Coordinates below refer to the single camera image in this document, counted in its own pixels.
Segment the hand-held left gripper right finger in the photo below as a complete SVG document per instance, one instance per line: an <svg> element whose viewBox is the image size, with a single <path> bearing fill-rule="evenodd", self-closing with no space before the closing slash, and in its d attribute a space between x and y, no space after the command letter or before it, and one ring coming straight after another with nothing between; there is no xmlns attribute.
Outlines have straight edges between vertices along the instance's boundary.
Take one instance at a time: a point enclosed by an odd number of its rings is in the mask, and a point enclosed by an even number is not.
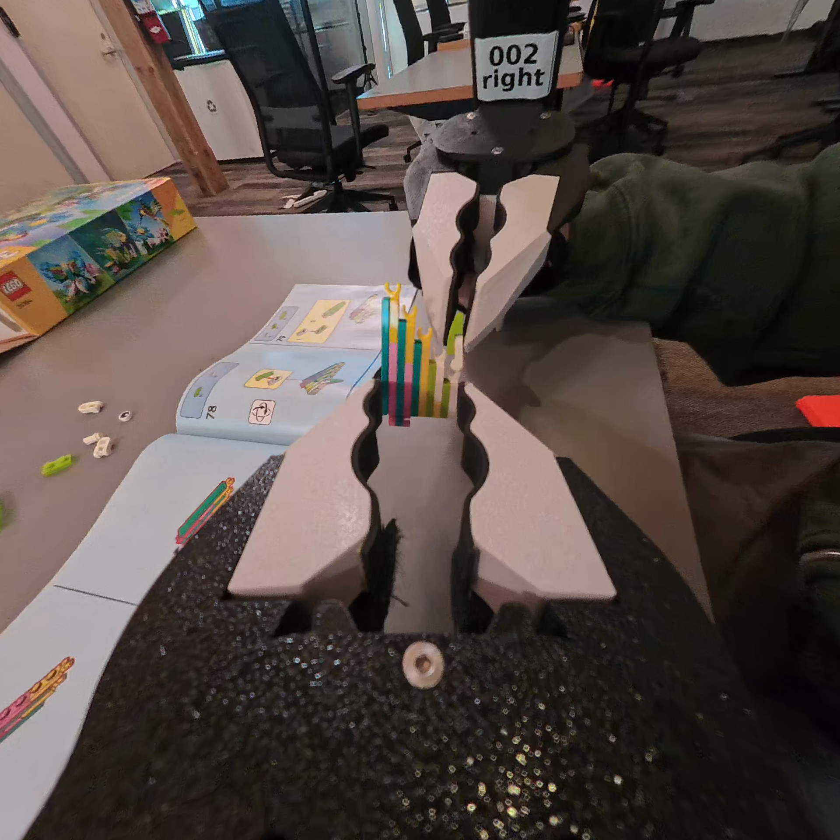
<svg viewBox="0 0 840 840"><path fill-rule="evenodd" d="M475 385L458 388L461 467L471 481L458 534L458 621L505 604L611 602L616 588L554 452Z"/></svg>

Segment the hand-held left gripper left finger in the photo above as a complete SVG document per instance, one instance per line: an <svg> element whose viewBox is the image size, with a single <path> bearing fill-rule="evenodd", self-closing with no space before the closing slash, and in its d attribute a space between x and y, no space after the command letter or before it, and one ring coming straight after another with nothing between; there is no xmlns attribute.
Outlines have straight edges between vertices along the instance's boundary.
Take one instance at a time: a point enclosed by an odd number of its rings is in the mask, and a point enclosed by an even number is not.
<svg viewBox="0 0 840 840"><path fill-rule="evenodd" d="M227 586L239 598L389 602L389 530L369 486L382 383L356 389L282 456Z"/></svg>

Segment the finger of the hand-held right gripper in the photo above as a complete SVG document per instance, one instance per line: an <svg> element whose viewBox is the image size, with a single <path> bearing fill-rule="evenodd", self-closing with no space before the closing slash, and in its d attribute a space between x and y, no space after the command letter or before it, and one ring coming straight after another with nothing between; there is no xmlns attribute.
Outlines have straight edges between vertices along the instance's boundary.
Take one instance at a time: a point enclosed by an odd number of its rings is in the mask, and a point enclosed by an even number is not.
<svg viewBox="0 0 840 840"><path fill-rule="evenodd" d="M456 310L467 312L476 294L476 227L480 188L467 176L429 177L413 226L413 282L423 294L432 329L431 354L441 354Z"/></svg>
<svg viewBox="0 0 840 840"><path fill-rule="evenodd" d="M476 279L466 321L464 351L476 350L501 327L507 313L543 266L552 240L549 231L558 175L530 174L504 185L497 209L503 225L490 239L490 259Z"/></svg>

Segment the striped lego wing assembly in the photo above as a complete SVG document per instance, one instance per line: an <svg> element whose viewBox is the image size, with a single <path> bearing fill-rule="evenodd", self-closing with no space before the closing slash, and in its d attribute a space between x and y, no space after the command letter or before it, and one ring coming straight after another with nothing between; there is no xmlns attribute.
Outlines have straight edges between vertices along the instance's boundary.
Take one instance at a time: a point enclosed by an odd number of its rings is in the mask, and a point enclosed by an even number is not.
<svg viewBox="0 0 840 840"><path fill-rule="evenodd" d="M417 306L400 303L402 286L385 284L381 305L381 411L388 424L414 417L447 418L455 410L463 369L463 337L455 355L433 355L431 329L417 326Z"/></svg>

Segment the lego instruction booklet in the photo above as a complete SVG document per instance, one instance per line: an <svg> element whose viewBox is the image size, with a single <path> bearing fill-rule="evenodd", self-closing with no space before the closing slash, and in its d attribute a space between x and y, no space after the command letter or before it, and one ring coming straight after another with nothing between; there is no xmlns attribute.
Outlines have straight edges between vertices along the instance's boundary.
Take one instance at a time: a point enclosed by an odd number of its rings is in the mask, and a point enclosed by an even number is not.
<svg viewBox="0 0 840 840"><path fill-rule="evenodd" d="M294 286L185 389L79 562L7 629L2 838L409 838L435 749L410 732L389 601L228 592L282 456L380 380L385 287Z"/></svg>

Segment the colourful lego box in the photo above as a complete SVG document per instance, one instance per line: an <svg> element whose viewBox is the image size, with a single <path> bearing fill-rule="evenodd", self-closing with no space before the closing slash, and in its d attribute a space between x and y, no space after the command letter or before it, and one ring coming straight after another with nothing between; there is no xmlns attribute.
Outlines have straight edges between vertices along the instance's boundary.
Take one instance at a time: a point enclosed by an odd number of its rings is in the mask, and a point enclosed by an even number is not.
<svg viewBox="0 0 840 840"><path fill-rule="evenodd" d="M1 222L1 352L30 343L196 229L168 177L74 185Z"/></svg>

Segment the wood-edged grey desk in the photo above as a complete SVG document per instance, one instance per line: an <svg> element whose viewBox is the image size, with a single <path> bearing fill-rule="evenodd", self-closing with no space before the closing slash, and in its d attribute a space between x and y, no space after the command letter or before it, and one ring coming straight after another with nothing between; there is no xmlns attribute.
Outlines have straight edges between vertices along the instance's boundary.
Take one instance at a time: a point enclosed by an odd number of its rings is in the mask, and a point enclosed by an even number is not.
<svg viewBox="0 0 840 840"><path fill-rule="evenodd" d="M476 105L547 105L583 79L579 41L558 34L474 38L467 47L441 49L357 98L359 110L393 110L427 120L446 119Z"/></svg>

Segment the person's brown trousers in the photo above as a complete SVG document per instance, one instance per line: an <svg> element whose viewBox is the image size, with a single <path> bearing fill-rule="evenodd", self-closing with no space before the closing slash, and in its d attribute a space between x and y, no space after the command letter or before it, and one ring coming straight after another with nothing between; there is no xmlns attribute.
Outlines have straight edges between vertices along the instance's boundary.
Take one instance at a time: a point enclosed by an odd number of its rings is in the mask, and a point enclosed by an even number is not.
<svg viewBox="0 0 840 840"><path fill-rule="evenodd" d="M838 378L726 387L655 343L711 609L815 838L838 838L838 430L795 400Z"/></svg>

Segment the white recycling cabinet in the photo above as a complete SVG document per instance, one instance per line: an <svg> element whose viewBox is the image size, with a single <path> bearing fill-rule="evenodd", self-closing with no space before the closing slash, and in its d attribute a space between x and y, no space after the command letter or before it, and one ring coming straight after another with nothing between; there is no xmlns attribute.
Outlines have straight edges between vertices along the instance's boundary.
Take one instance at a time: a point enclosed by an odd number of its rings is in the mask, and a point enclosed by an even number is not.
<svg viewBox="0 0 840 840"><path fill-rule="evenodd" d="M228 60L186 66L175 77L219 161L263 160L256 116Z"/></svg>

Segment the red flat object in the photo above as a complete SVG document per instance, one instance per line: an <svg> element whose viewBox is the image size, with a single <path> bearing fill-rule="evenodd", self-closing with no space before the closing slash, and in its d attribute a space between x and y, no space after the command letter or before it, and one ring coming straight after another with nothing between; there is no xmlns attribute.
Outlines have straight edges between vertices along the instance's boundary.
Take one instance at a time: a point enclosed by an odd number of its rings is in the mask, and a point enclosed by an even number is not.
<svg viewBox="0 0 840 840"><path fill-rule="evenodd" d="M839 395L806 395L795 407L812 427L840 427Z"/></svg>

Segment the white door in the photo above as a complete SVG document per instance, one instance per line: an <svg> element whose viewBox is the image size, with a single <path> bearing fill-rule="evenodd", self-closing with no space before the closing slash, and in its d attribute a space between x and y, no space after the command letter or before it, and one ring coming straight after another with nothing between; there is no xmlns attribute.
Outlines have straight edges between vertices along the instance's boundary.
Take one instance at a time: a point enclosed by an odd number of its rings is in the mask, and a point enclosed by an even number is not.
<svg viewBox="0 0 840 840"><path fill-rule="evenodd" d="M99 2L2 2L23 51L113 180L175 163Z"/></svg>

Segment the wooden post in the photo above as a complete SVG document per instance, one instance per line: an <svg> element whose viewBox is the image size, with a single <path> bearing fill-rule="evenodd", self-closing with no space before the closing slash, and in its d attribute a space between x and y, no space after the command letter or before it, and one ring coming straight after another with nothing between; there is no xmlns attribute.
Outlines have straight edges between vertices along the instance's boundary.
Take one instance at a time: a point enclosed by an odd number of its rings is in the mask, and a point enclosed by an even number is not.
<svg viewBox="0 0 840 840"><path fill-rule="evenodd" d="M228 181L163 49L153 43L137 18L131 2L99 1L123 54L180 161L204 196L228 189Z"/></svg>

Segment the red wall sign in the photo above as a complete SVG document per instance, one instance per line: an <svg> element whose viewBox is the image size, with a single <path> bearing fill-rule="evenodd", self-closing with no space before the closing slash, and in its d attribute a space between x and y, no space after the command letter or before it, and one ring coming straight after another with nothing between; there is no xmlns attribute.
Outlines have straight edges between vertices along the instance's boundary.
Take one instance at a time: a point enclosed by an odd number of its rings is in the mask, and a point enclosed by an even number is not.
<svg viewBox="0 0 840 840"><path fill-rule="evenodd" d="M131 1L131 5L153 43L162 46L171 41L170 34L152 1Z"/></svg>

